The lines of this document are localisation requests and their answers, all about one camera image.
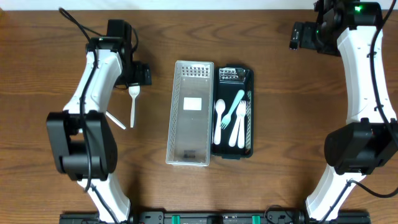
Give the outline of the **translucent white spoon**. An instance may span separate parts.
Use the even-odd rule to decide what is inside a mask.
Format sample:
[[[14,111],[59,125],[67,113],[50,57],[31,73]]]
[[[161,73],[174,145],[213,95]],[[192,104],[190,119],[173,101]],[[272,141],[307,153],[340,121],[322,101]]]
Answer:
[[[131,116],[130,116],[130,127],[134,127],[134,121],[135,121],[135,109],[136,109],[136,98],[140,94],[140,86],[130,86],[128,88],[129,95],[132,99],[132,104],[131,104]]]

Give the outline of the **white spoon crossing handle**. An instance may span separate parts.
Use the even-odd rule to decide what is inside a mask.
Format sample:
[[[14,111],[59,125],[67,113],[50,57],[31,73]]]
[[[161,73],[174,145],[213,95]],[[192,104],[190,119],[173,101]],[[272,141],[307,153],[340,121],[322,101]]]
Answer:
[[[125,125],[122,124],[122,122],[120,122],[120,120],[118,120],[116,117],[114,117],[111,113],[109,113],[108,111],[106,112],[106,116],[113,121],[116,125],[118,125],[121,129],[126,129]]]

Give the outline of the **white plastic fork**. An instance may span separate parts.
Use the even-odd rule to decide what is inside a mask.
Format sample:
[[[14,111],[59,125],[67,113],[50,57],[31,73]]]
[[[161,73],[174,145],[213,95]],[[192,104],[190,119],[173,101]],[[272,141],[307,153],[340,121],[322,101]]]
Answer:
[[[246,115],[246,101],[241,100],[239,106],[239,132],[238,132],[238,147],[242,149],[245,145],[244,143],[244,117]]]
[[[236,121],[233,127],[233,130],[231,132],[230,138],[229,138],[229,147],[235,147],[237,137],[238,137],[238,130],[239,130],[239,124],[241,120],[241,114],[244,108],[244,101],[240,101],[237,109],[236,109]]]

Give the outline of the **pale green plastic fork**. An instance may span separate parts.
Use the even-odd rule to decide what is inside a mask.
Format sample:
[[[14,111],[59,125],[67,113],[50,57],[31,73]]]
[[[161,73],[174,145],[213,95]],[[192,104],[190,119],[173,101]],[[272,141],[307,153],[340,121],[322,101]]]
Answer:
[[[223,119],[221,120],[221,124],[220,124],[220,128],[221,129],[226,129],[227,126],[229,125],[230,121],[231,121],[231,115],[233,113],[233,111],[236,109],[236,107],[238,106],[239,102],[241,101],[241,99],[244,96],[244,90],[239,90],[233,100],[233,103],[228,111],[228,113],[223,116]]]

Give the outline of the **black plastic basket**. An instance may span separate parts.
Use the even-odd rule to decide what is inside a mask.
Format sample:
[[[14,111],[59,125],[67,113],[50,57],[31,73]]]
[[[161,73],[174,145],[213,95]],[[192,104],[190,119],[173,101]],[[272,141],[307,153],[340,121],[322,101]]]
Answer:
[[[240,159],[242,157],[251,157],[254,146],[254,72],[242,65],[227,65],[215,69],[214,77],[214,107],[219,99],[225,102],[225,110],[222,114],[225,116],[239,90],[244,90],[244,96],[241,100],[246,101],[246,115],[244,117],[244,147],[238,147],[238,138],[235,147],[229,147],[229,138],[236,121],[236,109],[231,115],[231,121],[226,129],[221,129],[221,142],[214,144],[214,134],[216,126],[216,110],[213,113],[213,143],[211,153],[221,156],[224,159]]]

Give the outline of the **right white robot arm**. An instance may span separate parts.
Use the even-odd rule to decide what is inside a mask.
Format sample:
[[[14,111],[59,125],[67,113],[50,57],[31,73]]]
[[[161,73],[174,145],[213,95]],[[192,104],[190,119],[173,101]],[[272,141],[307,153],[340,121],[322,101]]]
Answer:
[[[296,22],[289,47],[342,59],[348,96],[346,124],[324,143],[325,171],[296,223],[369,223],[366,213],[341,212],[362,180],[397,152],[397,116],[382,62],[389,15],[377,2],[319,0],[314,22]]]

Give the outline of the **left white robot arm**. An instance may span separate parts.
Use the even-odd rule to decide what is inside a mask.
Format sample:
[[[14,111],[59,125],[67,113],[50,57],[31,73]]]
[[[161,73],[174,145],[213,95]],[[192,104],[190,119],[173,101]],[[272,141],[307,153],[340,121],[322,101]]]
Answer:
[[[63,111],[49,113],[46,125],[57,170],[88,187],[98,211],[61,214],[59,222],[131,223],[131,203],[114,174],[118,149],[105,115],[122,60],[110,50],[86,57],[76,92]]]

